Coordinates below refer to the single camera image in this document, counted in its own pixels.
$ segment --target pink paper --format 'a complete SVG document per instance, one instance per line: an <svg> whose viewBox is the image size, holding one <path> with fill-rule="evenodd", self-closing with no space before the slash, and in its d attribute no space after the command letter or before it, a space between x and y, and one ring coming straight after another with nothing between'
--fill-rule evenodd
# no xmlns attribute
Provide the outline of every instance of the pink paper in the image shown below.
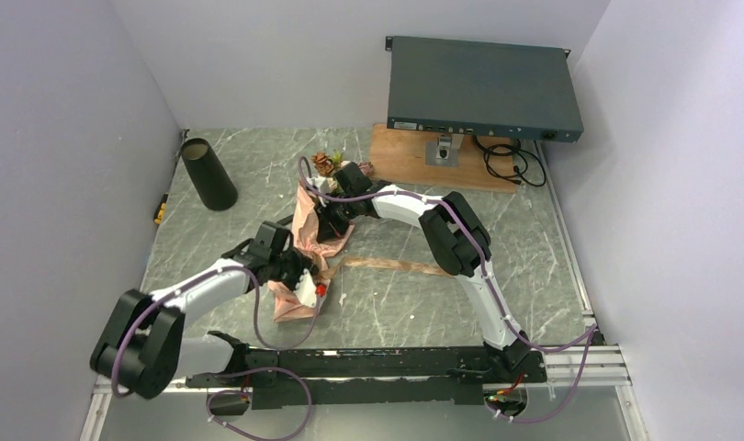
<svg viewBox="0 0 744 441"><path fill-rule="evenodd" d="M315 203L307 191L299 186L297 189L297 206L294 210L294 220L291 222L291 232L294 233L294 246L305 255L312 258L313 262L321 271L329 267L327 257L337 255L350 237L353 225L350 226L345 236L335 241L318 243L318 216L313 208ZM330 280L315 280L329 287ZM266 286L275 294L275 323L287 322L289 320L304 319L312 317L313 308L299 303L297 296L281 282L268 282Z"/></svg>

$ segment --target marble surface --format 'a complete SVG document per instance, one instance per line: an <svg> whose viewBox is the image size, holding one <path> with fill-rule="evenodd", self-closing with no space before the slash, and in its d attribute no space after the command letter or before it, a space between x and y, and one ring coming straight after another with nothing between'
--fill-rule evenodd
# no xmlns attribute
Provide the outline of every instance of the marble surface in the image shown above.
<svg viewBox="0 0 744 441"><path fill-rule="evenodd" d="M237 204L206 209L182 162L177 165L163 222L143 282L163 288L210 266L220 254L255 235L262 221L293 212L297 160L317 151L367 158L372 129L191 130L205 138L237 186ZM428 195L450 188L402 186ZM581 303L558 234L546 187L515 194L460 190L491 236L494 269L514 316L530 337L563 344L583 331ZM433 263L420 230L394 220L357 219L345 253ZM345 294L343 303L339 299ZM275 324L274 299L262 292L260 327L273 344L299 339L309 320ZM220 305L186 329L186 336L219 330L256 343L251 293ZM315 329L302 347L479 345L482 335L464 291L454 280L420 273L343 268L335 277Z"/></svg>

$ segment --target black cylinder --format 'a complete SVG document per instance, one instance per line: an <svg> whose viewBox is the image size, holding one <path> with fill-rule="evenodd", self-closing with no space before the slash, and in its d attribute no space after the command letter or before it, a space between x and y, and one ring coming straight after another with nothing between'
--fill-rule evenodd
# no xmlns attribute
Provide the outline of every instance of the black cylinder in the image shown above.
<svg viewBox="0 0 744 441"><path fill-rule="evenodd" d="M205 207L223 211L237 202L237 188L207 140L194 138L184 142L180 156Z"/></svg>

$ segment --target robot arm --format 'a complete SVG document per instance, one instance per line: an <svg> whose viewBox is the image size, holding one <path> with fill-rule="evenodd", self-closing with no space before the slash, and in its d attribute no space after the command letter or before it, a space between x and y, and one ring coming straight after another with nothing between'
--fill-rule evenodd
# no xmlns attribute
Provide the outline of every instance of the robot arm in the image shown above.
<svg viewBox="0 0 744 441"><path fill-rule="evenodd" d="M247 351L248 345L221 333L183 339L183 330L222 302L254 289L251 276L258 283L281 281L301 299L312 294L315 305L320 294L316 293L312 277L318 274L318 267L292 243L288 228L264 222L254 239L224 253L206 270L151 294L127 291L118 300L96 344L91 369L112 378L125 335L154 304L158 307L135 331L124 350L118 374L120 384L150 399L172 378L236 369L234 360L243 358L236 355Z"/></svg>
<svg viewBox="0 0 744 441"><path fill-rule="evenodd" d="M342 236L350 220L360 215L393 219L420 228L436 263L467 292L491 366L504 372L514 371L530 349L513 332L525 336L518 322L510 315L502 317L500 306L504 311L509 310L504 298L491 292L493 288L501 293L490 261L490 237L464 197L457 192L443 198L416 195L385 181L372 184L354 163L343 167L335 178L344 199L321 200L316 204L318 241ZM312 178L310 184L320 187L319 180ZM457 215L461 228L468 231L474 244L457 230L443 203ZM322 294L313 284L312 276L317 275L318 268L294 249L292 243L288 229L264 222L254 239L223 254L199 274L150 295L128 291L121 296L107 322L91 356L91 368L111 377L126 334L131 334L133 323L147 308L157 304L155 312L140 324L141 332L135 330L119 356L120 384L149 399L175 377L245 370L244 355L250 351L249 345L221 333L184 340L183 329L222 302L252 290L251 277L258 283L282 281L296 292L303 304L317 306L317 296ZM476 245L486 259L485 274L481 271L481 255Z"/></svg>
<svg viewBox="0 0 744 441"><path fill-rule="evenodd" d="M495 354L504 369L514 370L530 348L521 342L512 330L525 337L520 324L509 313L502 317L500 306L504 311L510 309L493 273L489 249L490 236L464 197L457 192L451 192L445 197L415 194L385 181L373 184L354 163L349 163L337 171L334 178L343 191L343 198L348 201L321 199L321 203L316 204L321 221L319 240L328 239L332 234L344 234L349 221L360 215L393 219L420 228L426 236L436 263L446 273L454 276L467 293L486 346ZM311 178L312 187L321 188L322 179ZM373 194L379 196L370 198L369 196ZM482 249L486 259L485 276L480 269L481 256L465 234L458 229L445 208L434 203L436 200L444 201L450 206ZM498 294L497 297L491 292L491 288Z"/></svg>

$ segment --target white wall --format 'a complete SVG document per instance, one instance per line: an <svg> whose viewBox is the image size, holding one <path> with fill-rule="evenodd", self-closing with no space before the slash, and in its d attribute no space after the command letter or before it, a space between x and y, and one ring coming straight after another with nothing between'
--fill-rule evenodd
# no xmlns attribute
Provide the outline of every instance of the white wall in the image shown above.
<svg viewBox="0 0 744 441"><path fill-rule="evenodd" d="M744 0L613 0L548 163L655 440L744 440Z"/></svg>
<svg viewBox="0 0 744 441"><path fill-rule="evenodd" d="M74 440L178 128L107 0L0 0L0 440Z"/></svg>
<svg viewBox="0 0 744 441"><path fill-rule="evenodd" d="M577 59L609 0L113 0L186 128L368 126L386 118L386 35L560 46Z"/></svg>

